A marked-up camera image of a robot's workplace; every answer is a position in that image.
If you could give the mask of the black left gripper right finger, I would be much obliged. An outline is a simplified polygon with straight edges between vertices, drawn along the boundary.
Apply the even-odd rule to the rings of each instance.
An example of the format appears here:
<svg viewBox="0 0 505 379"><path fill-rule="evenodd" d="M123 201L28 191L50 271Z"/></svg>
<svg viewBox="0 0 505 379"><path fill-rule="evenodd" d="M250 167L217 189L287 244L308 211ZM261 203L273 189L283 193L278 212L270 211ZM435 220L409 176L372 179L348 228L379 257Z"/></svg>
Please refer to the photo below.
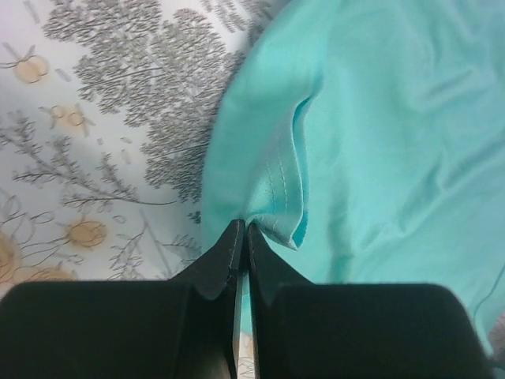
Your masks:
<svg viewBox="0 0 505 379"><path fill-rule="evenodd" d="M491 378L460 302L433 284L315 284L247 230L258 378Z"/></svg>

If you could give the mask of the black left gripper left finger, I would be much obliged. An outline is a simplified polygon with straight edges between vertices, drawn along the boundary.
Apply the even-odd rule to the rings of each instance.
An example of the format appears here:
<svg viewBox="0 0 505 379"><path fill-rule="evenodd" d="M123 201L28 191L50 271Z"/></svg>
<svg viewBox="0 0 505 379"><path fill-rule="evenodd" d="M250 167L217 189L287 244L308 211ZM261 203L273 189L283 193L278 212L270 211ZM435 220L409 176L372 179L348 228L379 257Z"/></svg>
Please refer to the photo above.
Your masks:
<svg viewBox="0 0 505 379"><path fill-rule="evenodd" d="M170 280L47 281L1 301L4 378L235 378L245 225Z"/></svg>

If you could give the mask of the teal t shirt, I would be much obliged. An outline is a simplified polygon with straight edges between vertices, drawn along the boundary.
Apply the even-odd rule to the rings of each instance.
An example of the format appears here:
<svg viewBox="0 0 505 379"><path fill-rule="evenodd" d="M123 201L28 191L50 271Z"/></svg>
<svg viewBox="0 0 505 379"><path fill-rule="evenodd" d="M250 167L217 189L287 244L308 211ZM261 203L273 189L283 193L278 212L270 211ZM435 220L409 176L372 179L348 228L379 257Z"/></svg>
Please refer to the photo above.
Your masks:
<svg viewBox="0 0 505 379"><path fill-rule="evenodd" d="M219 107L201 240L255 223L326 283L436 283L487 352L504 310L504 4L292 1Z"/></svg>

